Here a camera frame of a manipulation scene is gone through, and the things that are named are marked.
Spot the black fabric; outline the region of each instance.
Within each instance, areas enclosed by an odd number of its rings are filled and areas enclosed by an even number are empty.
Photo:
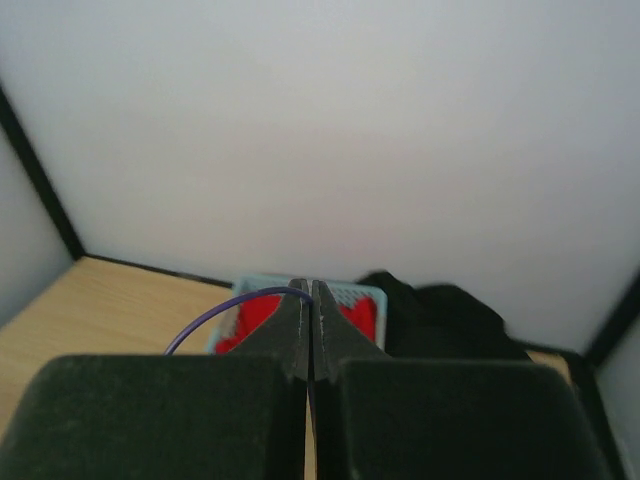
[[[414,289],[386,271],[358,281],[387,294],[385,351],[392,357],[528,360],[488,306],[454,285]]]

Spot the mesh basket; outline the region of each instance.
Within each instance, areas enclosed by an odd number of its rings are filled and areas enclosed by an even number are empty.
[[[243,293],[253,292],[267,287],[285,287],[294,277],[284,275],[245,275],[234,283],[232,297]],[[336,302],[346,307],[353,307],[363,297],[370,297],[376,304],[376,345],[384,350],[384,338],[387,330],[387,295],[379,288],[364,287],[346,282],[327,282]],[[238,307],[229,309],[220,324],[213,329],[209,337],[207,352],[215,353],[216,344],[225,338],[233,336],[235,332]]]

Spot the red object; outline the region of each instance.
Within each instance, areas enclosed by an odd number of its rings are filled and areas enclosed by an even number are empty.
[[[258,326],[271,316],[278,308],[280,297],[268,295],[258,297],[240,306],[238,318],[236,320],[236,334],[218,342],[216,353],[227,353],[247,335],[253,332]],[[376,302],[369,297],[363,297],[356,302],[353,308],[340,305],[340,312],[353,323],[372,342],[376,338]]]

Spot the black corner trim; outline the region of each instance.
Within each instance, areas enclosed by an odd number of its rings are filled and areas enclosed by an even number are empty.
[[[193,280],[195,282],[215,285],[216,287],[231,288],[233,285],[231,282],[223,282],[222,280],[216,280],[215,278],[201,277],[200,275],[193,275],[191,273],[174,272],[172,270],[165,270],[164,268],[151,267],[149,265],[127,262],[126,260],[118,260],[111,257],[103,257],[102,255],[87,254],[85,256],[105,262],[117,263],[118,265],[126,265],[127,267],[141,268],[142,270],[147,270],[148,272],[162,273],[163,275],[170,275],[172,277],[185,278],[187,280]]]
[[[67,216],[58,195],[56,195],[49,177],[47,177],[42,164],[36,155],[31,142],[20,125],[9,100],[0,84],[0,125],[4,129],[9,143],[13,147],[16,156],[22,163],[31,184],[35,188],[42,205],[53,221],[69,254],[74,260],[85,255],[85,249],[76,233],[71,220]]]
[[[604,323],[584,358],[600,367],[613,353],[625,334],[640,316],[640,272]]]

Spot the wooden table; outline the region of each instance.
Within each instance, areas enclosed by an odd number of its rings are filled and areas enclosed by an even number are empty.
[[[0,330],[0,434],[29,380],[50,359],[69,353],[155,353],[230,290],[102,260],[78,261],[46,292]],[[202,353],[214,318],[196,330],[179,353]],[[562,357],[530,352],[569,380]],[[307,409],[305,478],[315,478]]]

